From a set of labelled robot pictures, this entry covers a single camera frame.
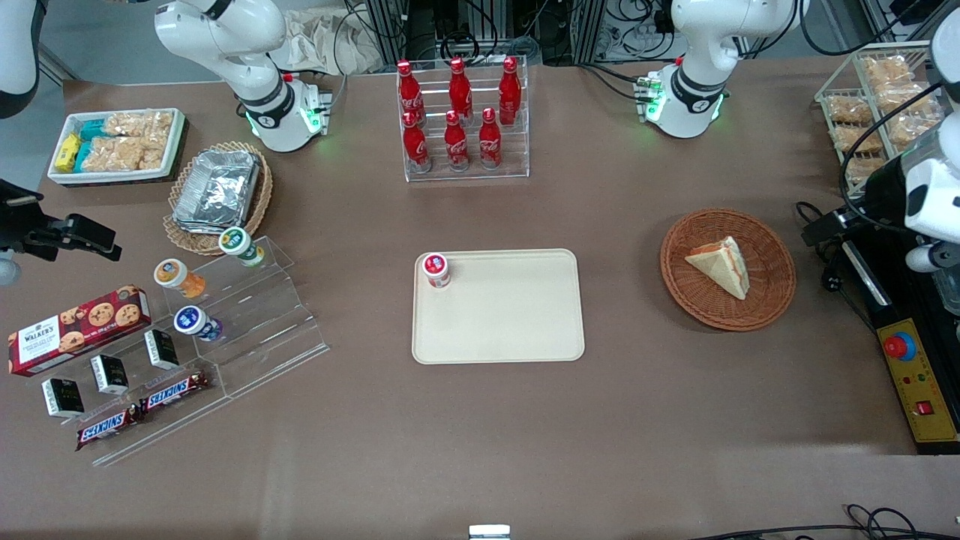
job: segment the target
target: red button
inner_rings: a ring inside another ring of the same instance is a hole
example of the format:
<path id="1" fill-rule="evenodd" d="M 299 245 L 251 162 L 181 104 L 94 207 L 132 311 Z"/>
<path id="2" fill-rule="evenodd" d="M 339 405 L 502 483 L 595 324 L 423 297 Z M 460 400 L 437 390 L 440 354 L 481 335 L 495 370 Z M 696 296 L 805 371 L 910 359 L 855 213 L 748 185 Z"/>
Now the red button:
<path id="1" fill-rule="evenodd" d="M 903 358 L 908 351 L 906 340 L 898 335 L 891 335 L 883 340 L 883 350 L 894 358 Z"/>

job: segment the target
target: emergency stop button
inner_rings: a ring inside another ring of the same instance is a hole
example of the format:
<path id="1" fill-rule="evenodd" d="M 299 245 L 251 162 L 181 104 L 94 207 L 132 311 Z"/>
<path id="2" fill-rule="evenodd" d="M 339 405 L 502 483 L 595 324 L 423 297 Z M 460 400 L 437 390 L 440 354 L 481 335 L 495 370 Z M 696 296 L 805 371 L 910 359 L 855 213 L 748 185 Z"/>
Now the emergency stop button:
<path id="1" fill-rule="evenodd" d="M 905 331 L 898 331 L 883 340 L 883 351 L 898 360 L 908 362 L 917 355 L 917 344 Z"/>

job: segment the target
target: snickers bar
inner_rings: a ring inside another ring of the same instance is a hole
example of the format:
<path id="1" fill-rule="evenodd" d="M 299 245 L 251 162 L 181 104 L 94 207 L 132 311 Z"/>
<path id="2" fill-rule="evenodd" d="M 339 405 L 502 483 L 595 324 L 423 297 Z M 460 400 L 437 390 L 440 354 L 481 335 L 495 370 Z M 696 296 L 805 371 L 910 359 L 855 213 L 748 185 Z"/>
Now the snickers bar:
<path id="1" fill-rule="evenodd" d="M 140 422 L 143 420 L 145 412 L 145 410 L 137 405 L 130 405 L 121 412 L 101 420 L 93 426 L 77 431 L 77 450 L 97 439 L 108 437 L 119 430 L 123 430 Z"/>
<path id="2" fill-rule="evenodd" d="M 210 383 L 206 379 L 206 374 L 202 371 L 198 371 L 186 379 L 180 380 L 177 383 L 168 386 L 159 392 L 156 392 L 149 398 L 140 400 L 140 407 L 143 408 L 144 412 L 150 412 L 161 405 L 168 405 L 171 402 L 185 396 L 186 394 L 193 392 L 194 390 L 207 388 L 209 385 Z"/>

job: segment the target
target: cookie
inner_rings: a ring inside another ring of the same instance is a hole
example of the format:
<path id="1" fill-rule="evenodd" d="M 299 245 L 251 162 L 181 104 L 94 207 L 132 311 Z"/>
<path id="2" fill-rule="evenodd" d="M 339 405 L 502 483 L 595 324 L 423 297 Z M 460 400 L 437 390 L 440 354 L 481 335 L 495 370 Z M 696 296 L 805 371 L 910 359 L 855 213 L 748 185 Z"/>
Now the cookie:
<path id="1" fill-rule="evenodd" d="M 72 325 L 77 322 L 77 309 L 74 307 L 60 314 L 60 322 L 64 325 Z"/>
<path id="2" fill-rule="evenodd" d="M 117 289 L 117 298 L 120 301 L 124 301 L 130 298 L 131 296 L 133 296 L 134 294 L 136 294 L 138 291 L 139 289 L 137 289 L 133 285 L 122 286 Z"/>
<path id="3" fill-rule="evenodd" d="M 78 331 L 69 331 L 60 338 L 61 353 L 72 353 L 84 345 L 84 335 Z"/>
<path id="4" fill-rule="evenodd" d="M 86 319 L 95 327 L 102 327 L 113 319 L 113 306 L 104 302 L 98 304 L 86 315 Z"/>
<path id="5" fill-rule="evenodd" d="M 134 306 L 133 304 L 127 304 L 126 306 L 120 307 L 117 309 L 116 316 L 117 326 L 128 327 L 129 325 L 140 320 L 140 308 Z"/>

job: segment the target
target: yellow box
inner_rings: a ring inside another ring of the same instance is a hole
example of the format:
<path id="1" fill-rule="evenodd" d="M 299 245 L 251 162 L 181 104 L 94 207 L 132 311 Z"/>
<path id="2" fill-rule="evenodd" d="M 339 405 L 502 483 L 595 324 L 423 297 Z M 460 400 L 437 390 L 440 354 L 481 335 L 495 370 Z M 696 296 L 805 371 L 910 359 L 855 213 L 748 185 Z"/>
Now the yellow box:
<path id="1" fill-rule="evenodd" d="M 77 160 L 77 153 L 80 152 L 81 144 L 83 144 L 83 141 L 80 140 L 79 135 L 67 135 L 66 140 L 60 147 L 60 151 L 57 152 L 57 159 L 54 160 L 54 167 L 61 173 L 72 172 L 73 164 Z"/>

